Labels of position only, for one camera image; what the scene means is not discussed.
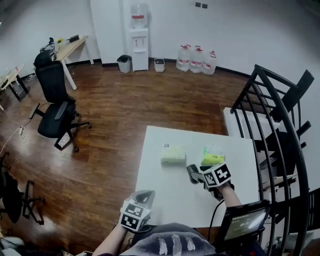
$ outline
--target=wooden floor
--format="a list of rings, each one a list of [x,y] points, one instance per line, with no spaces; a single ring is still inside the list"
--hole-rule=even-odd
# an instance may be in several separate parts
[[[39,116],[26,126],[23,140],[17,133],[12,137],[6,146],[9,172],[21,190],[27,180],[35,182],[34,195],[46,199],[37,205],[44,225],[23,217],[12,224],[6,214],[0,225],[26,242],[75,254],[93,251],[117,223],[124,199],[135,190],[147,126],[225,135],[222,110],[232,106],[247,79],[219,70],[213,76],[182,72],[171,63],[164,73],[152,66],[123,74],[99,63],[69,70],[77,90],[68,83],[67,90],[92,129],[77,130],[78,153],[70,146],[59,151],[55,139],[38,134]],[[27,84],[31,90],[21,102],[9,90],[1,96],[1,146],[29,120],[35,104],[46,102],[37,79]]]

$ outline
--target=yellow-green object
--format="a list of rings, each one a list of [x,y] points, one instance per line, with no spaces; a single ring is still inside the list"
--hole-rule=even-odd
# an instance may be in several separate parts
[[[208,154],[205,153],[201,165],[203,166],[211,166],[216,165],[225,161],[225,157],[223,155],[217,154]]]

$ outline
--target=black chair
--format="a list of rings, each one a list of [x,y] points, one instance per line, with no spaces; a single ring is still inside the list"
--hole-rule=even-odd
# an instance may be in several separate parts
[[[21,211],[22,216],[29,219],[30,215],[40,225],[44,224],[44,220],[38,220],[33,213],[32,206],[30,205],[35,201],[42,201],[45,203],[46,200],[43,197],[29,198],[29,186],[34,185],[34,182],[28,180],[26,184],[25,193],[20,192],[18,189],[18,182],[8,172],[3,173],[0,171],[1,183],[0,183],[0,198],[2,198],[4,209],[0,209],[0,219],[2,219],[1,213],[7,213],[9,219],[13,223],[17,223],[20,218]]]
[[[72,128],[87,125],[92,128],[89,122],[72,123],[79,116],[76,112],[76,100],[68,95],[65,86],[65,73],[60,61],[51,61],[48,52],[43,51],[35,58],[35,74],[42,87],[44,97],[52,103],[43,113],[38,109],[39,103],[30,113],[32,119],[35,114],[42,117],[38,127],[38,132],[47,138],[56,138],[54,146],[58,150],[64,147],[59,145],[59,141],[68,133],[73,144],[73,151],[78,152],[74,137],[71,133]]]
[[[8,169],[8,170],[11,169],[10,166],[4,165],[5,157],[6,157],[7,155],[8,155],[8,156],[10,155],[10,153],[9,153],[8,151],[4,152],[4,155],[0,157],[0,169],[2,169],[2,168],[6,168],[6,169]]]

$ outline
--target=green sponge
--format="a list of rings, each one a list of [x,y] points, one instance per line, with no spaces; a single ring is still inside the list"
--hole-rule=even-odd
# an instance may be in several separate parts
[[[225,161],[224,155],[207,153],[206,147],[203,149],[203,151],[204,151],[204,156],[201,162],[201,165],[203,166],[212,166]]]

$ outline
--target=plastic bag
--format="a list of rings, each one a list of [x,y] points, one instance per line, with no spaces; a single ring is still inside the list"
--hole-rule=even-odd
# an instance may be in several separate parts
[[[116,61],[126,63],[127,61],[131,61],[131,56],[129,55],[121,55]]]
[[[207,146],[203,149],[202,166],[214,166],[226,160],[225,153],[218,150],[214,145]]]

